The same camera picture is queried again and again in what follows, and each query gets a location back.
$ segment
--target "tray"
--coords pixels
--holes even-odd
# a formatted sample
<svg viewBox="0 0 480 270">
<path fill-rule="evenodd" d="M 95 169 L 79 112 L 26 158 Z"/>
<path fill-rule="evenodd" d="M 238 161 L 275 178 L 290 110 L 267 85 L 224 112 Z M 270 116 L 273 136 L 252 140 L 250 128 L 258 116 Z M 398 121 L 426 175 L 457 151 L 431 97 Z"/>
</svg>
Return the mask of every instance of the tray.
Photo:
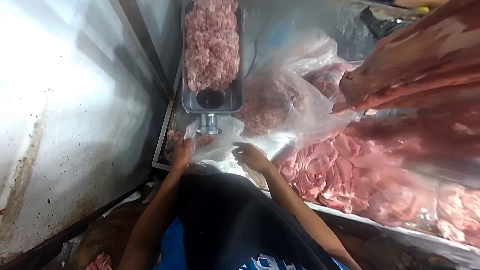
<svg viewBox="0 0 480 270">
<path fill-rule="evenodd" d="M 187 82 L 187 67 L 185 66 L 185 51 L 187 49 L 187 41 L 185 36 L 185 15 L 193 10 L 194 1 L 189 2 L 182 10 L 182 32 L 183 32 L 183 58 L 182 64 L 182 81 L 181 81 L 181 100 L 185 110 L 189 112 L 203 112 L 203 113 L 233 113 L 239 111 L 243 106 L 243 12 L 242 8 L 238 7 L 237 16 L 237 33 L 239 35 L 239 54 L 240 54 L 240 68 L 235 79 L 230 86 L 224 91 L 214 91 L 205 89 L 197 92 L 192 92 L 188 88 Z"/>
</svg>

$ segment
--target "blue shirt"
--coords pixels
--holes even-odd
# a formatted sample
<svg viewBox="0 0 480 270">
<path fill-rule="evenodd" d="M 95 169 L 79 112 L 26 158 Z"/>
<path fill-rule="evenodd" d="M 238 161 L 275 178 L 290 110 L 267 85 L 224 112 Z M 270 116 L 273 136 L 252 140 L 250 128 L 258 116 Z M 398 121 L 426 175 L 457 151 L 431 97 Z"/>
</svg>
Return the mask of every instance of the blue shirt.
<svg viewBox="0 0 480 270">
<path fill-rule="evenodd" d="M 337 260 L 341 270 L 348 270 Z M 154 270 L 187 270 L 185 248 L 183 246 L 183 224 L 176 218 L 168 227 L 162 239 L 161 253 Z M 304 270 L 302 266 L 267 255 L 251 258 L 239 270 Z"/>
</svg>

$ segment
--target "dark hole of grinder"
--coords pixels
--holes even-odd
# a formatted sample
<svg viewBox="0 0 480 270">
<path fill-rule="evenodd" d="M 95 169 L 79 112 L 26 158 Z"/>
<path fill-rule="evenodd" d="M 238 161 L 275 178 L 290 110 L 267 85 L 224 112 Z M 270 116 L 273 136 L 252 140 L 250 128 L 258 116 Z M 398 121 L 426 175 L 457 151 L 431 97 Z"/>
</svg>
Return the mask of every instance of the dark hole of grinder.
<svg viewBox="0 0 480 270">
<path fill-rule="evenodd" d="M 205 109 L 215 110 L 225 103 L 225 94 L 223 91 L 215 91 L 211 88 L 199 91 L 197 94 L 198 105 Z"/>
</svg>

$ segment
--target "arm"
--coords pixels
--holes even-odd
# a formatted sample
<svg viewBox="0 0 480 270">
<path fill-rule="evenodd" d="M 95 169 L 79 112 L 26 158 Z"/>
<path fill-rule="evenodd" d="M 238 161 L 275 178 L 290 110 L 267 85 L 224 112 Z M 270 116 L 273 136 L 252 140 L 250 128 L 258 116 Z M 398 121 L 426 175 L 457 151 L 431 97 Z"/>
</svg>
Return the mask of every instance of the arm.
<svg viewBox="0 0 480 270">
<path fill-rule="evenodd" d="M 233 154 L 239 162 L 261 173 L 268 183 L 272 199 L 295 216 L 305 231 L 336 260 L 351 270 L 361 270 L 325 222 L 293 191 L 272 163 L 254 146 L 237 143 Z"/>
<path fill-rule="evenodd" d="M 152 258 L 173 219 L 179 181 L 190 163 L 191 145 L 192 140 L 184 141 L 183 137 L 176 143 L 172 170 L 137 221 L 123 253 L 119 270 L 152 268 Z"/>
</svg>

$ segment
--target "man's right hand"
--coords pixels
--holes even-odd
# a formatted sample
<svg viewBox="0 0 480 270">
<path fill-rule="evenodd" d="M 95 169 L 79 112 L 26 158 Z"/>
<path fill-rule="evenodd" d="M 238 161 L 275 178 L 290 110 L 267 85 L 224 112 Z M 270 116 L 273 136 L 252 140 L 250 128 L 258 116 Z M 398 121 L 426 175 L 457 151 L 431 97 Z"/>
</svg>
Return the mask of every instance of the man's right hand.
<svg viewBox="0 0 480 270">
<path fill-rule="evenodd" d="M 272 166 L 266 156 L 255 146 L 245 143 L 234 143 L 233 145 L 238 146 L 237 149 L 232 151 L 232 154 L 239 164 L 245 163 L 248 167 L 262 174 L 267 172 Z"/>
</svg>

